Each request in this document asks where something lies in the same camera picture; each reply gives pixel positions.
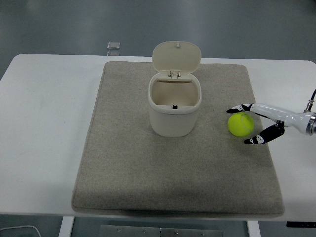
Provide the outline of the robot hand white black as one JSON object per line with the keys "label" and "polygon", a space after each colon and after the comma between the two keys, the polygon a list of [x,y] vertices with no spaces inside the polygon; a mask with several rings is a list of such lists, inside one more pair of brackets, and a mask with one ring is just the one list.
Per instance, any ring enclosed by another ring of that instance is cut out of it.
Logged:
{"label": "robot hand white black", "polygon": [[311,136],[316,133],[315,112],[306,111],[303,113],[295,113],[258,103],[240,104],[227,110],[227,113],[229,114],[236,114],[239,112],[254,112],[259,116],[275,122],[275,124],[262,130],[258,135],[244,140],[245,144],[266,144],[282,136],[285,133],[286,127],[294,127],[305,135]]}

